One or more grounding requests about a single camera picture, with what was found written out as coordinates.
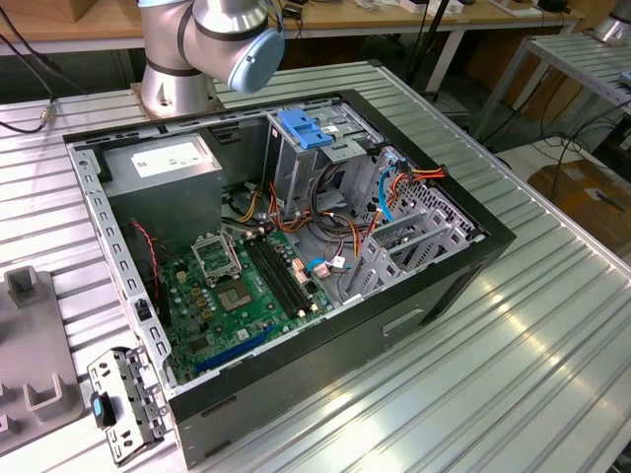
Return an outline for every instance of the blue latch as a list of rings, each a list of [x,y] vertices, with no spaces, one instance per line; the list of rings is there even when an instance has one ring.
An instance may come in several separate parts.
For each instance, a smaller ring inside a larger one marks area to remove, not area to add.
[[[281,110],[278,112],[281,123],[294,138],[300,142],[303,150],[330,145],[333,138],[324,133],[316,122],[302,110]]]

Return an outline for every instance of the cardboard box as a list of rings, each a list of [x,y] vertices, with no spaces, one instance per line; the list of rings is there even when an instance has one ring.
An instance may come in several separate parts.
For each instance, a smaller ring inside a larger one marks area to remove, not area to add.
[[[556,166],[533,174],[528,184],[550,196]],[[553,203],[618,256],[631,251],[631,192],[587,160],[561,166]]]
[[[4,9],[59,22],[76,23],[97,0],[1,0]]]

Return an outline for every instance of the pci slot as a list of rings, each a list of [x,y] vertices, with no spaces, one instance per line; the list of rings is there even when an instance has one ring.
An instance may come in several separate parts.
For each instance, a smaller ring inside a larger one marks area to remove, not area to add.
[[[223,363],[227,363],[233,358],[236,358],[245,352],[253,350],[259,345],[262,345],[263,343],[265,343],[265,340],[267,340],[267,334],[274,330],[274,328],[276,328],[276,326],[272,324],[249,340],[245,340],[243,343],[229,348],[225,352],[222,352],[218,355],[215,355],[214,357],[210,357],[204,360],[203,362],[195,364],[195,372],[200,374],[201,372],[205,372],[206,370],[212,370],[213,368],[219,367]]]

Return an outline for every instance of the wooden table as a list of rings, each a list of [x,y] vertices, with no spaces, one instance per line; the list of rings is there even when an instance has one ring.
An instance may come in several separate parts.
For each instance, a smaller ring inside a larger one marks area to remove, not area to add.
[[[18,30],[32,42],[33,47],[42,52],[144,47],[140,11],[133,0],[98,0],[75,24],[15,13],[10,15]],[[358,7],[353,0],[344,0],[340,4],[313,3],[305,6],[300,37],[418,33],[422,17],[394,6],[369,12]],[[560,33],[566,34],[574,29],[581,18],[580,12],[517,18],[487,0],[477,0],[474,5],[464,7],[461,14],[443,17],[439,31],[451,33],[427,90],[437,91],[440,87],[466,31],[560,26]],[[431,21],[432,17],[428,15],[424,30],[429,29]],[[288,38],[298,35],[295,21],[287,20],[285,27]],[[0,33],[15,40],[5,25],[0,25]],[[0,55],[7,54],[11,54],[9,48],[0,45]]]

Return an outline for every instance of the aluminum extrusion table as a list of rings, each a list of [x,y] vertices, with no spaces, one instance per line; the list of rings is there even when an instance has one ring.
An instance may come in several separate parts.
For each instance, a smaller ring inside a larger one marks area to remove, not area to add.
[[[495,108],[520,71],[528,53],[539,57],[542,63],[533,74],[536,80],[528,83],[515,107],[518,107],[532,92],[548,66],[552,66],[592,91],[590,98],[577,112],[579,119],[572,126],[574,130],[578,129],[578,126],[588,117],[588,112],[597,97],[611,102],[612,105],[625,104],[621,109],[626,112],[631,111],[631,105],[629,105],[631,89],[620,81],[620,73],[631,70],[630,44],[611,47],[588,34],[527,37],[522,41],[502,79],[482,109],[477,128],[473,133],[476,139],[482,136]]]
[[[231,106],[340,88],[361,92],[517,239],[421,333],[194,471],[604,471],[631,439],[629,268],[385,68],[287,71],[255,96],[218,92]],[[0,119],[29,126],[43,104],[2,106]],[[61,135],[144,117],[128,91],[63,99],[57,114],[43,133],[0,131],[0,269],[53,273],[86,412],[0,458],[0,471],[113,472],[86,366],[134,337]],[[122,471],[183,468],[169,433]]]

